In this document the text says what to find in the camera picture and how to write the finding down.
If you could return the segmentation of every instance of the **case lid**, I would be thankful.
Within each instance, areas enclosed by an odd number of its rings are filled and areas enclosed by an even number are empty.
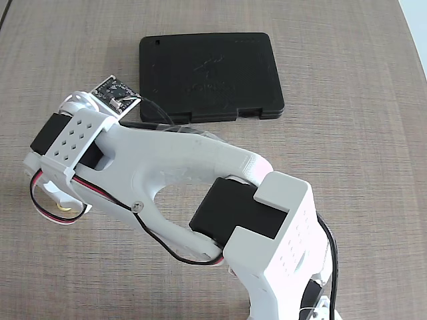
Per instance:
[[[139,45],[142,97],[177,124],[278,118],[284,99],[265,33],[145,37]],[[144,103],[141,119],[162,122]]]

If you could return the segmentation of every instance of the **wooden table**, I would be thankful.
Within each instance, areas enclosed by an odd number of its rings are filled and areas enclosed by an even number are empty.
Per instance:
[[[139,87],[142,37],[220,31],[270,35],[286,111],[198,127],[312,184],[338,240],[344,320],[427,314],[427,83],[397,0],[14,0],[0,31],[1,319],[246,319],[225,266],[177,263],[98,211],[52,224],[22,166],[70,92],[110,74]],[[157,202],[187,225],[206,191]]]

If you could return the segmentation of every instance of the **robotic arm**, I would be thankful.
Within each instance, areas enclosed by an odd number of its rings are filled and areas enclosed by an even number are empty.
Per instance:
[[[24,160],[32,190],[38,185],[82,214],[94,206],[148,232],[174,257],[165,242],[197,259],[181,261],[225,260],[249,292],[251,320],[340,319],[320,297],[332,252],[310,184],[219,139],[120,125],[142,99],[114,76],[91,93],[70,95]],[[165,219],[154,203],[157,192],[178,183],[213,184],[191,231]]]

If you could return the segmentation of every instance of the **metal screw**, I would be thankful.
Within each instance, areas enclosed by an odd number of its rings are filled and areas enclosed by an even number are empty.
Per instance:
[[[132,205],[132,213],[140,213],[142,208],[144,208],[144,204],[141,201],[136,201]]]

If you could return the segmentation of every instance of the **white wall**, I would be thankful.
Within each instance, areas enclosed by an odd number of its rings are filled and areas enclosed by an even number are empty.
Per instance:
[[[420,56],[424,74],[427,70],[427,0],[399,0],[412,38]]]

